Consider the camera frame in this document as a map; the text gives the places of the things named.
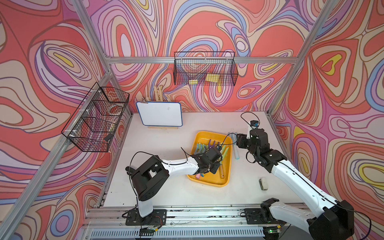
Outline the light blue fork rake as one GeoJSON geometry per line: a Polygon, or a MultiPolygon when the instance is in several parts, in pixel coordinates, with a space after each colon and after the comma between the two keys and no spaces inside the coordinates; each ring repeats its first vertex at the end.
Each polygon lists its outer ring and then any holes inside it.
{"type": "Polygon", "coordinates": [[[195,149],[195,154],[202,154],[205,153],[209,147],[205,144],[198,143],[195,149]]]}

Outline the yellow plastic storage tray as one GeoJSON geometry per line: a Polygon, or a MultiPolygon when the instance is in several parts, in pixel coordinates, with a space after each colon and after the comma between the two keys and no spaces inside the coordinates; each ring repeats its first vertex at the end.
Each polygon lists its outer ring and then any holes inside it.
{"type": "Polygon", "coordinates": [[[210,139],[219,141],[219,146],[222,144],[222,142],[224,142],[223,148],[221,150],[221,153],[223,154],[223,160],[221,161],[221,165],[217,170],[216,174],[207,173],[200,175],[187,175],[187,177],[191,181],[196,183],[208,185],[211,187],[224,187],[230,181],[233,152],[233,142],[231,137],[207,131],[198,132],[193,143],[192,154],[195,154],[195,149],[198,143],[205,144],[208,146],[208,142],[210,139]]]}

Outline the light blue hand rake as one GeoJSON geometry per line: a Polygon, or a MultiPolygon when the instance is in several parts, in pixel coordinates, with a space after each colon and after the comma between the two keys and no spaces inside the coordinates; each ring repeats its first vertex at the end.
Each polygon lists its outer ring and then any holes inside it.
{"type": "Polygon", "coordinates": [[[234,156],[236,160],[240,159],[239,150],[237,147],[237,133],[229,133],[229,137],[231,137],[233,142],[233,150],[234,150],[234,156]]]}

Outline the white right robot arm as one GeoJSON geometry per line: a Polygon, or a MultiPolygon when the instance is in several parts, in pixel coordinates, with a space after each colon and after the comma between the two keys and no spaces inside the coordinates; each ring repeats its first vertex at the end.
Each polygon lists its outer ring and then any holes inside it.
{"type": "Polygon", "coordinates": [[[285,183],[309,208],[304,211],[270,198],[261,203],[260,212],[265,222],[284,221],[309,233],[314,240],[346,240],[355,233],[353,206],[321,190],[285,155],[271,149],[263,129],[237,134],[236,145],[246,149],[255,163],[285,183]]]}

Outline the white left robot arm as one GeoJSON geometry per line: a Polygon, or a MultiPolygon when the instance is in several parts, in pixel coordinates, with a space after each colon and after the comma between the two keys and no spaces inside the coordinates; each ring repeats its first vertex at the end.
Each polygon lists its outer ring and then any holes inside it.
{"type": "Polygon", "coordinates": [[[216,145],[203,153],[194,155],[186,154],[181,160],[162,160],[159,156],[149,154],[142,165],[134,169],[126,167],[130,178],[131,187],[136,195],[137,210],[141,218],[145,218],[153,212],[152,198],[159,192],[164,183],[170,177],[184,175],[215,174],[223,159],[222,146],[216,145]]]}

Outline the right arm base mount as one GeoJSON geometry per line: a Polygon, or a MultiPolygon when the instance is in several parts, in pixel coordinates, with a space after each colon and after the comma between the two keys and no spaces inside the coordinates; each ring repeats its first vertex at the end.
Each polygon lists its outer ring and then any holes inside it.
{"type": "Polygon", "coordinates": [[[286,222],[278,220],[272,216],[270,207],[274,203],[278,203],[280,200],[276,198],[270,198],[263,201],[259,208],[244,209],[239,216],[246,219],[248,225],[261,225],[261,224],[279,224],[285,225],[286,222]]]}

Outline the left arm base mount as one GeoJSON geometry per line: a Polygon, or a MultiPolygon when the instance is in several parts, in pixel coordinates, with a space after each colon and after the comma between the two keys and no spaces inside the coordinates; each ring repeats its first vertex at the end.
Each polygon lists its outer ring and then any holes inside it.
{"type": "Polygon", "coordinates": [[[138,209],[133,208],[122,214],[126,219],[126,226],[154,226],[159,227],[166,224],[167,210],[155,209],[146,217],[141,217],[138,209]]]}

